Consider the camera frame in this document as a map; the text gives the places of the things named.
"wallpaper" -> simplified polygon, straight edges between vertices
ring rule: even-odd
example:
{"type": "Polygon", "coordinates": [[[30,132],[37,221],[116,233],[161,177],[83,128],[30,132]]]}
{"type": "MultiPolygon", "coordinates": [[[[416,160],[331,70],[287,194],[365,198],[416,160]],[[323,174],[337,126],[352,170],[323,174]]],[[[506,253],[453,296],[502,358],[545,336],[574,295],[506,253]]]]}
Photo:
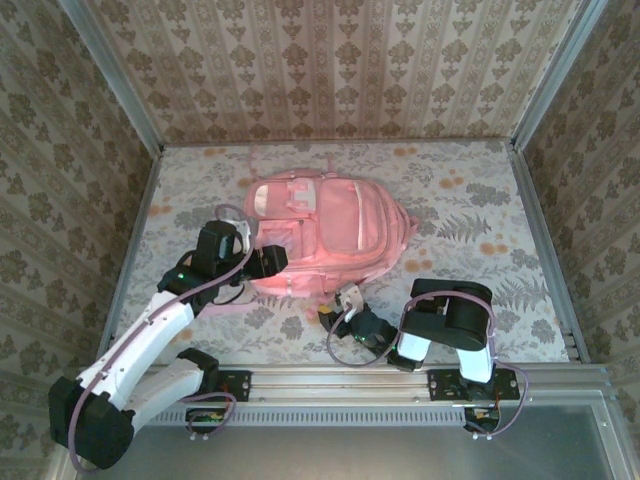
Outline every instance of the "wallpaper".
{"type": "Polygon", "coordinates": [[[150,165],[56,2],[0,2],[2,479],[47,467],[47,392],[94,358],[150,165]]]}
{"type": "Polygon", "coordinates": [[[525,157],[640,451],[640,2],[609,2],[525,157]]]}
{"type": "MultiPolygon", "coordinates": [[[[252,168],[260,176],[296,167],[326,171],[332,155],[336,172],[353,172],[383,185],[420,221],[394,268],[362,286],[377,315],[397,324],[416,278],[477,281],[493,291],[500,358],[565,362],[560,325],[504,143],[491,139],[265,145],[257,149],[251,166],[248,146],[167,148],[117,334],[122,335],[145,309],[163,273],[194,248],[214,206],[244,204],[252,168]]],[[[218,302],[236,291],[222,292],[218,302]]],[[[252,301],[254,296],[247,293],[238,300],[247,303],[240,312],[205,309],[157,363],[170,363],[189,346],[221,364],[333,363],[325,346],[327,332],[314,308],[317,303],[275,297],[252,301]]],[[[346,361],[372,358],[351,337],[333,345],[346,361]]],[[[433,345],[427,361],[458,359],[453,349],[433,345]]]]}
{"type": "Polygon", "coordinates": [[[579,0],[89,0],[168,143],[509,136],[579,0]]]}

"floral mat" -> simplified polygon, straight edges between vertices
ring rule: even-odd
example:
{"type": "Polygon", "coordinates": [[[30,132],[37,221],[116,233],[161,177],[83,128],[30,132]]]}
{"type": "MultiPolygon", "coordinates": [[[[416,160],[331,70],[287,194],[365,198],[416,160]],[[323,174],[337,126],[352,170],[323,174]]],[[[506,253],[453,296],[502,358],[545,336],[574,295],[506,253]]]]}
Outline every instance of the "floral mat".
{"type": "MultiPolygon", "coordinates": [[[[167,148],[126,293],[117,336],[144,309],[162,274],[196,244],[219,203],[242,206],[252,174],[293,167],[326,169],[384,185],[420,219],[395,268],[363,286],[374,312],[399,320],[416,278],[471,280],[493,291],[498,355],[513,362],[565,362],[566,349],[549,297],[503,140],[426,143],[264,145],[249,164],[248,146],[167,148]]],[[[258,299],[242,313],[205,310],[158,358],[188,346],[222,364],[329,364],[326,332],[309,318],[309,300],[258,299]]],[[[370,359],[353,339],[335,341],[347,361],[370,359]]],[[[456,362],[433,345],[427,362],[456,362]]]]}

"floor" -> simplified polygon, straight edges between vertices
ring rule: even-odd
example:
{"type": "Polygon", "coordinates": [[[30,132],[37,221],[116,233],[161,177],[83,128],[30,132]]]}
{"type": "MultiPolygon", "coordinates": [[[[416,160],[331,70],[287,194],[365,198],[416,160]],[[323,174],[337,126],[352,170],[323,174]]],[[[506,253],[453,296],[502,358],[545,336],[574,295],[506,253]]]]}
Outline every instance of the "floor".
{"type": "MultiPolygon", "coordinates": [[[[503,360],[565,362],[566,348],[546,287],[504,140],[420,143],[296,143],[180,147],[164,151],[157,189],[126,293],[117,336],[146,306],[162,274],[194,248],[219,203],[241,206],[251,178],[292,167],[326,170],[384,185],[420,218],[418,234],[395,268],[363,287],[372,309],[397,323],[415,278],[463,279],[494,293],[496,346],[503,360]]],[[[158,358],[193,346],[222,364],[329,364],[326,332],[309,300],[263,298],[242,313],[206,309],[158,358]]],[[[335,342],[347,361],[370,358],[352,339],[335,342]]],[[[427,362],[456,362],[432,346],[427,362]]]]}

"backpack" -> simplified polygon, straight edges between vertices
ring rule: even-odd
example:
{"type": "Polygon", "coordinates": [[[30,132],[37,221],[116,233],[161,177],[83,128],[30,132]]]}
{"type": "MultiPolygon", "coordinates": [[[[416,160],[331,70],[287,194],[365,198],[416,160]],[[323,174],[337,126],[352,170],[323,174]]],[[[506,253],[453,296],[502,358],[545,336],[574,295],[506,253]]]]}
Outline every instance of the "backpack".
{"type": "Polygon", "coordinates": [[[287,250],[281,273],[252,281],[276,296],[327,296],[374,280],[391,270],[418,225],[380,185],[308,169],[257,181],[244,210],[259,220],[256,248],[287,250]]]}

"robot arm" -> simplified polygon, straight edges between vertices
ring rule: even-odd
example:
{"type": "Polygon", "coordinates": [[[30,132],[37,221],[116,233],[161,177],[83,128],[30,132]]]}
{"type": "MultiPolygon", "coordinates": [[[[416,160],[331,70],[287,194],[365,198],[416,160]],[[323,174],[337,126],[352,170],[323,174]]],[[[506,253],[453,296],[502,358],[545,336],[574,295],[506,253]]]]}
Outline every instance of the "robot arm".
{"type": "Polygon", "coordinates": [[[56,443],[71,447],[71,441],[72,452],[98,468],[109,468],[157,414],[193,393],[214,392],[218,361],[192,348],[153,377],[138,382],[171,339],[216,298],[220,286],[269,277],[287,266],[283,247],[252,250],[251,231],[248,221],[208,222],[196,249],[185,255],[191,257],[190,264],[179,262],[165,273],[158,293],[109,351],[75,380],[61,377],[54,383],[49,391],[49,418],[56,443]],[[226,281],[215,284],[223,277],[226,281]],[[198,287],[205,289],[189,294],[198,287]]]}
{"type": "MultiPolygon", "coordinates": [[[[490,382],[494,362],[487,337],[489,317],[484,307],[469,297],[490,304],[491,291],[473,282],[415,280],[411,297],[429,294],[435,298],[418,301],[405,311],[398,331],[371,311],[356,285],[346,285],[337,292],[336,301],[348,313],[335,333],[340,338],[353,335],[376,356],[383,355],[397,339],[397,348],[388,353],[387,362],[408,371],[422,366],[432,342],[442,343],[456,349],[462,378],[482,384],[490,382]]],[[[327,331],[339,317],[327,307],[318,314],[327,331]]]]}

